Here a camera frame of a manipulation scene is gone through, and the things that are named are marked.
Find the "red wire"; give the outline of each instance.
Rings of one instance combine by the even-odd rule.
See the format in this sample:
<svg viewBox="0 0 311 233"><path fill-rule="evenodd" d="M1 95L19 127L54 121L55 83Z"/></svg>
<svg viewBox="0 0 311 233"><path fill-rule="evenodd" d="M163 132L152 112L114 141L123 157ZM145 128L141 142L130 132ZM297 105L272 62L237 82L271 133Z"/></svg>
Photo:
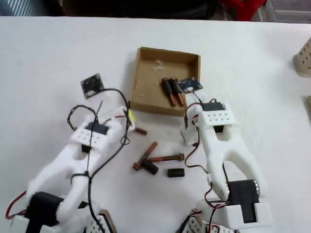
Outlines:
<svg viewBox="0 0 311 233"><path fill-rule="evenodd" d="M22 192L21 194L19 194L15 199L13 199L13 201L11 201L11 203L9 204L9 207L6 209L5 211L5 218L8 220L11 220L14 218L15 215L24 215L26 213L26 210L22 210L16 214L13 214L10 216L10 211L11 208L13 207L13 205L19 200L21 199L24 195L26 194L26 190L24 192Z"/></svg>

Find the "metal screw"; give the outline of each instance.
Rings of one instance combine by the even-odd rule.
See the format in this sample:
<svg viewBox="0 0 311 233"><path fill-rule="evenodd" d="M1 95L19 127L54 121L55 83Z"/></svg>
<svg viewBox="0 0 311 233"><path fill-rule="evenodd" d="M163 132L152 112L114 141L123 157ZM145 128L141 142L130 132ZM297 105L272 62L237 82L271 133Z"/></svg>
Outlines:
<svg viewBox="0 0 311 233"><path fill-rule="evenodd" d="M169 161L169 160L178 160L183 161L185 159L184 154L179 153L177 155L165 156L165 157L155 157L148 159L150 162L160 162L160 161Z"/></svg>
<svg viewBox="0 0 311 233"><path fill-rule="evenodd" d="M134 129L137 133L140 133L140 134L143 134L143 135L146 135L148 131L142 129L142 128L139 128L139 127L136 127Z"/></svg>
<svg viewBox="0 0 311 233"><path fill-rule="evenodd" d="M141 169L142 161L150 155L150 153L156 148L156 146L157 142L153 142L153 144L147 149L147 151L143 154L140 160L137 163L134 163L133 165L134 170L139 171Z"/></svg>

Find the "wire bundle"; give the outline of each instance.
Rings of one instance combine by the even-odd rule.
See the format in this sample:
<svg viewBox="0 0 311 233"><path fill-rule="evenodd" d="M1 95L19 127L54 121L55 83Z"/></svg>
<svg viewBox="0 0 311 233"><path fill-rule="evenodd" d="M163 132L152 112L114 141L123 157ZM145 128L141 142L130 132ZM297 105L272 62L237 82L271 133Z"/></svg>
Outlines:
<svg viewBox="0 0 311 233"><path fill-rule="evenodd" d="M94 210L93 210L93 207L92 207L92 200L91 200L91 185L92 185L92 180L93 180L93 178L95 177L95 175L96 175L105 165L107 165L107 164L121 151L121 149L122 149L125 145L128 144L127 142L128 142L129 139L127 138L127 134L128 134L128 128L129 128L129 126L130 126L129 106L128 106L128 102L127 102L127 100L126 100L124 94L123 94L120 90L114 89L114 88L107 88L107 89L104 89L103 92L104 92L104 91L116 91L116 92L118 92L118 93L122 96L122 98L123 98L123 100L124 100L124 102L125 102L126 112L125 112L125 116L124 116L124 117L126 117L126 126L125 126L125 133L124 133L124 135L123 135L123 137L122 137L122 139L121 139L121 146L117 149L117 151L116 151L114 154L112 154L112 155L109 157L109 159L106 160L106 162L104 162L101 166L99 166L99 168L96 169L92 175L90 175L90 174L89 174L89 171L88 171L88 165L89 165L89 159L90 159L90 153L88 153L86 171L85 171L84 173L81 173L81 174L73 174L73 176L71 177L71 179L72 179L73 177L75 177L75 176L86 176L86 177L88 177L87 199L88 199L89 210L90 210L90 212L91 212L92 218L93 218L94 221L97 223L98 227L101 229L101 231L102 231L103 233L105 232L105 230L104 230L104 228L102 227L102 225L101 225L101 223L99 222L99 220L96 218L95 213L94 213ZM77 105L76 107L74 107L74 108L71 110L71 112L70 112L70 114L69 114L69 116L68 116L68 119L67 119L68 124L70 125L70 127L71 127L73 130L75 130L76 127L73 127L73 126L72 126L72 124L71 124L71 122L70 122L70 116L73 114L73 112L74 112L78 107L86 108L86 109L90 110L90 111L95 115L94 123L93 123L92 130L91 130L90 144L89 144L89 146L91 147L91 140L92 140L92 134L93 134L93 131L94 131L94 125L95 125L96 122L98 122L98 117L97 117L97 114L96 114L95 110L93 110L93 109L91 109L91 108L89 108L89 107L86 107L86 106L84 106L84 105Z"/></svg>

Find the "red object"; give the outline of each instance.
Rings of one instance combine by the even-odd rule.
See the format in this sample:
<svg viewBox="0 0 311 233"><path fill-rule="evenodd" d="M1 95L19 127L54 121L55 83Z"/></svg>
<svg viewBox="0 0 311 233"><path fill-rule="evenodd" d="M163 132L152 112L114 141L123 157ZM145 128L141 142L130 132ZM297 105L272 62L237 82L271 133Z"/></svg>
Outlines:
<svg viewBox="0 0 311 233"><path fill-rule="evenodd" d="M251 21L254 13L267 0L220 0L225 6L233 8L237 12L237 21Z"/></svg>
<svg viewBox="0 0 311 233"><path fill-rule="evenodd" d="M26 210L22 210L22 211L18 212L17 214L10 216L10 210L11 210L12 206L15 204L15 202L17 202L19 199L21 199L25 194L26 194L26 191L22 192L16 198L14 198L13 201L11 201L9 207L5 211L5 218L6 219L11 220L14 218L15 215L24 215L26 213Z"/></svg>

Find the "black wire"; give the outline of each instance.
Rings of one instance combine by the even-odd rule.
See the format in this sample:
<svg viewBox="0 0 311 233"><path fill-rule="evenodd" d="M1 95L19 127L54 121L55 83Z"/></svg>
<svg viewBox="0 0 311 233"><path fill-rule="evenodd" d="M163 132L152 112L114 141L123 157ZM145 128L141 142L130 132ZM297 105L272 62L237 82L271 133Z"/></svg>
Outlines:
<svg viewBox="0 0 311 233"><path fill-rule="evenodd" d="M94 213L94 210L93 210L93 206L92 206L92 199L91 199L91 185L92 185L92 180L94 178L94 176L106 165L108 164L120 151L121 149L125 146L125 145L128 145L130 143L130 139L127 137L127 133L128 133L128 128L130 126L130 119L129 119L129 106L128 106L128 102L124 96L124 94L118 90L118 89L114 89L114 88L107 88L107 89L104 89L104 91L117 91L120 93L120 95L122 96L124 102L125 102L125 105L126 105L126 112L125 112L125 115L126 115L126 126L125 126L125 133L123 135L123 137L121 138L121 146L117 149L117 151L106 161L104 162L98 169L96 169L94 171L94 173L90 176L89 175L89 172L88 172L88 165L89 165L89 159L90 159L90 151L88 152L88 158L87 158L87 169L85 171L85 173L77 173L77 174L73 174L72 177L71 177L71 181L72 182L72 179L75 177L75 176L85 176L85 177L88 177L88 195L87 195L87 199L88 199L88 207L89 207L89 210L91 212L91 216L93 218L93 220L96 222L96 224L99 226L100 230L105 233L105 230L104 228L102 227L100 221L97 219L97 217L95 216L95 213ZM93 131L94 131L94 126L95 126L95 123L98 122L98 117L97 117L97 114L95 112L94 109L92 108L89 108L85 105L77 105L75 106L74 108L72 108L72 110L70 111L69 115L68 115L68 118L67 118L67 123L70 125L70 127L73 129L73 130L76 130L77 127L73 127L71 121L70 121L70 117L71 115L73 114L73 112L79 108L79 107L83 107L83 108L86 108L88 110L90 110L91 112L93 112L93 114L95 115L95 119L94 119L94 122L93 122L93 126L92 126L92 129L91 129L91 138L90 138L90 148L91 148L91 140L92 140L92 134L93 134Z"/></svg>
<svg viewBox="0 0 311 233"><path fill-rule="evenodd" d="M196 95L196 93L194 91L192 91L192 93L197 97L197 99L199 100L201 106L203 107L203 102L201 101L201 99Z"/></svg>
<svg viewBox="0 0 311 233"><path fill-rule="evenodd" d="M95 112L94 109L92 109L92 108L90 108L90 107L87 107L87 106L85 106L85 105L79 104L79 105L77 105L77 106L75 106L75 107L73 107L73 108L71 109L71 111L70 111L70 113L69 113L69 115L68 115L68 117L67 117L67 123L70 125L70 127L72 128L72 130L75 131L75 130L77 129L77 127L73 127L73 125L72 125L72 123L71 123L71 121L70 121L71 115L74 113L74 111L76 111L77 108L86 108L86 109L90 110L90 111L94 114L94 117L95 117L94 121L97 121L97 122L98 122L97 114L96 114L96 112Z"/></svg>
<svg viewBox="0 0 311 233"><path fill-rule="evenodd" d="M129 114L128 114L128 111L129 111L129 106L128 106L128 102L124 96L124 94L118 90L118 89L114 89L114 88L107 88L107 89L104 89L104 91L117 91L120 93L120 95L122 96L124 102L125 102L125 106L126 106L126 126L125 126L125 133L123 135L123 141L121 141L121 146L117 149L117 151L106 161L104 162L98 169L96 169L94 171L94 173L89 177L88 179L88 194L87 194L87 199L88 199L88 207L89 207L89 210L91 212L91 216L92 218L94 219L94 221L97 223L97 225L99 226L99 228L101 229L101 231L103 233L105 233L105 230L104 228L102 227L101 223L99 222L99 220L96 218L95 216L95 213L94 213L94 210L93 210L93 207L92 207L92 200L91 200L91 185L92 185L92 180L94 178L94 176L106 165L108 164L120 151L121 149L127 145L126 144L126 141L127 141L127 133L128 133L128 128L129 128L129 125L130 125L130 120L129 120Z"/></svg>
<svg viewBox="0 0 311 233"><path fill-rule="evenodd" d="M228 175L227 172L225 171L225 164L223 163L223 170L224 170L224 174L225 174L225 180L227 182L227 184L229 183L229 179L228 179Z"/></svg>

